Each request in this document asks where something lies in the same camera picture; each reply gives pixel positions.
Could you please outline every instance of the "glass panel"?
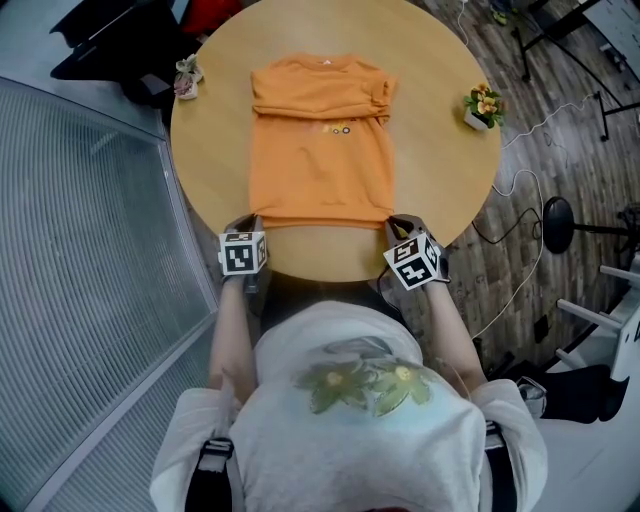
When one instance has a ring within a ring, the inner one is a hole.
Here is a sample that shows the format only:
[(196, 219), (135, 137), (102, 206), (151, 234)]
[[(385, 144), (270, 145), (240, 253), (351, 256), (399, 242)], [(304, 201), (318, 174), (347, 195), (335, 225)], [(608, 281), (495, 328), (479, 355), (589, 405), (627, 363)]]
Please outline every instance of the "glass panel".
[(0, 80), (0, 496), (20, 509), (209, 314), (161, 142)]

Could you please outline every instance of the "white flower pot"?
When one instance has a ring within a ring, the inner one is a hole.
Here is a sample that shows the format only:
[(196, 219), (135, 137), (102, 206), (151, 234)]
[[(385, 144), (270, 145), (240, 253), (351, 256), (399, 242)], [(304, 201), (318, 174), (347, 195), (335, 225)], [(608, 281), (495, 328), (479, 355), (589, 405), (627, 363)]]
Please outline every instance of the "white flower pot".
[(478, 119), (471, 113), (471, 109), (469, 107), (467, 107), (467, 110), (464, 113), (464, 122), (471, 126), (471, 128), (473, 128), (474, 130), (482, 131), (489, 129), (489, 127), (485, 123), (483, 123), (480, 119)]

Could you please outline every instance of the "yellow flower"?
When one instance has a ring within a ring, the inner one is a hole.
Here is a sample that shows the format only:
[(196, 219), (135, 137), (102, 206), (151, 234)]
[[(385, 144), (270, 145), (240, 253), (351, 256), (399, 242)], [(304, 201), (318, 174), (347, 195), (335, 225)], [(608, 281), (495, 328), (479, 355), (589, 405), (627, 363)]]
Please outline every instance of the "yellow flower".
[(485, 84), (485, 83), (478, 84), (471, 90), (479, 92), (482, 96), (484, 96), (488, 92), (491, 92), (491, 89), (489, 88), (489, 84)]
[(496, 100), (494, 100), (493, 98), (484, 98), (482, 101), (478, 102), (478, 112), (480, 114), (491, 114), (495, 112), (496, 110), (498, 110), (495, 106), (495, 103)]

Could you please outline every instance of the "folded t-shirt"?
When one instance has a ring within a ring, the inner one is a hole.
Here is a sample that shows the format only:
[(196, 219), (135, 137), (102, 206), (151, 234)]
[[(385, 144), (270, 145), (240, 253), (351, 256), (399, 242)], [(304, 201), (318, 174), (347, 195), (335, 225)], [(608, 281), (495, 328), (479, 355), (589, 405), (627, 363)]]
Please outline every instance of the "folded t-shirt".
[(352, 55), (296, 54), (251, 81), (251, 211), (266, 227), (381, 227), (393, 214), (395, 79)]

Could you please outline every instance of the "black strap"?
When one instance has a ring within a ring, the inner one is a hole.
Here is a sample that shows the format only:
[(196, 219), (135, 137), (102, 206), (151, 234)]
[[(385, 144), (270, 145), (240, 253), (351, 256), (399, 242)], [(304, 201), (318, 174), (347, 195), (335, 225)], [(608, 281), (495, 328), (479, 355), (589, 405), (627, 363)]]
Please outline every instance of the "black strap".
[[(185, 512), (202, 512), (215, 510), (227, 512), (232, 510), (231, 485), (227, 473), (227, 461), (233, 454), (233, 443), (226, 437), (207, 440), (200, 450), (198, 464), (191, 477)], [(221, 471), (211, 469), (211, 462), (224, 461)]]
[[(513, 479), (513, 469), (509, 459), (509, 450), (499, 425), (487, 422), (487, 440), (485, 453), (489, 459), (493, 480), (491, 512), (516, 512), (518, 496)], [(228, 512), (232, 510), (231, 485), (226, 464), (232, 454), (233, 442), (229, 438), (212, 438), (205, 442), (191, 477), (185, 512), (202, 512), (211, 509), (213, 496), (215, 496), (214, 509), (216, 511)], [(211, 457), (224, 460), (221, 471), (208, 468), (211, 460), (207, 459)]]
[(493, 422), (487, 424), (487, 439), (499, 439), (499, 445), (488, 446), (485, 450), (491, 467), (491, 478), (493, 480), (493, 502), (491, 512), (516, 512), (518, 509), (518, 495), (516, 484), (513, 479), (513, 468), (509, 459), (507, 443), (502, 436), (499, 425)]

